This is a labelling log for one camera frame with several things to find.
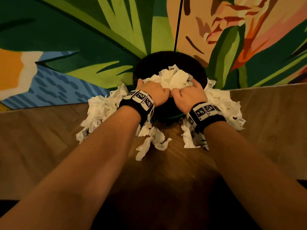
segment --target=black wristband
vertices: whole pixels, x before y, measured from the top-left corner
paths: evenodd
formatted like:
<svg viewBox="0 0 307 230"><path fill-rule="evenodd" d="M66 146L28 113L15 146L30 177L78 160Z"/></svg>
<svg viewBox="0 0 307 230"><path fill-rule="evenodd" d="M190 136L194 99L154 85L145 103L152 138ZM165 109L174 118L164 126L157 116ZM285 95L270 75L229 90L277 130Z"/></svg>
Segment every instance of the black wristband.
<svg viewBox="0 0 307 230"><path fill-rule="evenodd" d="M154 114L154 104L151 96L141 90L133 90L129 92L119 103L119 107L131 106L134 108L141 116L140 125L143 126L144 123L152 118Z"/></svg>
<svg viewBox="0 0 307 230"><path fill-rule="evenodd" d="M204 129L212 123L226 121L221 110L208 102L195 104L187 114L187 119L196 133L203 133Z"/></svg>

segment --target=wooden floor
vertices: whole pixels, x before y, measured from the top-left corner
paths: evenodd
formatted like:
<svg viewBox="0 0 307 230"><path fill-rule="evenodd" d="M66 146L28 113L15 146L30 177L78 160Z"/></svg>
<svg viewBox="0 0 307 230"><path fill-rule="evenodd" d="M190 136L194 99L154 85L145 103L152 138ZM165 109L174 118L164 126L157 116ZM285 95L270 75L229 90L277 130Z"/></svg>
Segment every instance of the wooden floor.
<svg viewBox="0 0 307 230"><path fill-rule="evenodd" d="M246 119L240 133L287 174L307 179L307 84L231 95L241 101ZM0 113L0 199L23 197L78 145L75 134L87 108L76 104ZM134 229L203 229L210 187L219 176L214 161L202 148L184 149L178 125L163 132L173 139L168 149L152 147L141 162L135 161L135 149L145 137L136 137L107 203Z"/></svg>

